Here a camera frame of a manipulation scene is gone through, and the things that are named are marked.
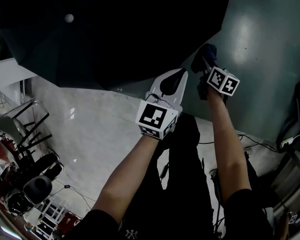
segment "photography umbrella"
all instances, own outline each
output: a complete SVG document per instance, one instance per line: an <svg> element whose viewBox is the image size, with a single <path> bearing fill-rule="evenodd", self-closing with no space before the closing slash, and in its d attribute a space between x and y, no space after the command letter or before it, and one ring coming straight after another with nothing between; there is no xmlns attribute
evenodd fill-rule
<svg viewBox="0 0 300 240"><path fill-rule="evenodd" d="M109 89L177 68L221 29L228 0L216 1L0 0L0 29L26 69Z"/></svg>

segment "black shirt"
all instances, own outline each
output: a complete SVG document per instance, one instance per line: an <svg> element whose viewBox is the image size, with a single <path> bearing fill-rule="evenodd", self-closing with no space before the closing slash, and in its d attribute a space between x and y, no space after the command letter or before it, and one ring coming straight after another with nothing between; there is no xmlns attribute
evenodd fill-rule
<svg viewBox="0 0 300 240"><path fill-rule="evenodd" d="M253 192L249 189L239 190L229 197L224 208L226 226L224 239L272 239L272 228L266 215L257 204ZM178 235L180 232L181 234L182 230L191 232L191 228L175 228L174 233ZM158 231L156 239L162 239L162 236L166 235L171 236L169 232L165 234L165 232ZM101 210L92 210L63 239L144 239L141 236L140 232L133 229L123 227L119 230L118 224L109 214ZM204 235L198 235L197 239L207 238Z"/></svg>

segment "floor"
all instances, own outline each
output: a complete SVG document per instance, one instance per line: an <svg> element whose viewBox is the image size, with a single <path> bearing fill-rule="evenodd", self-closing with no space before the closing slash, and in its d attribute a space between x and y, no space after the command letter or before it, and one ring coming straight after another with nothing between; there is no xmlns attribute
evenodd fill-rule
<svg viewBox="0 0 300 240"><path fill-rule="evenodd" d="M35 100L50 114L44 122L44 129L40 131L53 135L38 148L35 159L50 147L64 165L58 181L53 182L51 193L61 190L63 184L71 185L88 197L87 204L91 207L112 171L141 137L135 124L140 99L111 91L59 88L39 76L32 78L31 84ZM213 141L212 123L200 118L196 121L201 134L200 142ZM252 143L247 138L241 142L243 147ZM199 157L204 158L205 173L209 175L210 170L217 167L214 145L200 144L197 149ZM253 147L251 152L250 161L258 175L275 169L282 159L281 154L260 145ZM168 151L158 161L159 172L167 162ZM162 182L164 188L167 180L168 176ZM215 220L218 201L209 176L207 183ZM82 196L70 189L63 189L53 198L81 217L89 210Z"/></svg>

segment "forearm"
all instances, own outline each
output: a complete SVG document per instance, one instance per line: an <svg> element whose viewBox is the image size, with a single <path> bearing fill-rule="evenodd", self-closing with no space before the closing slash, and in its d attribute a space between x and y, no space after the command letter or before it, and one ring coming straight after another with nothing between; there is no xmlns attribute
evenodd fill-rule
<svg viewBox="0 0 300 240"><path fill-rule="evenodd" d="M217 94L209 91L214 149L223 201L240 189L250 189L247 162L228 110Z"/></svg>
<svg viewBox="0 0 300 240"><path fill-rule="evenodd" d="M92 209L103 210L119 224L146 174L158 140L144 135L113 171Z"/></svg>

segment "red object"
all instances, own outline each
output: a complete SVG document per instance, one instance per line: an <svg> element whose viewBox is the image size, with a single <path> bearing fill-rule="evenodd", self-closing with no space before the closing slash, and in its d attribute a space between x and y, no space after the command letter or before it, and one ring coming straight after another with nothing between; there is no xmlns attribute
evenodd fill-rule
<svg viewBox="0 0 300 240"><path fill-rule="evenodd" d="M6 163L10 163L10 161L8 159L9 151L4 146L4 144L9 145L9 147L11 147L13 150L15 149L15 146L14 146L13 142L7 140L5 136L2 137L2 140L0 141L0 160L5 161Z"/></svg>
<svg viewBox="0 0 300 240"><path fill-rule="evenodd" d="M70 212L67 212L63 219L60 221L57 229L61 230L63 234L66 234L70 229L75 226L75 223L79 220L79 218Z"/></svg>

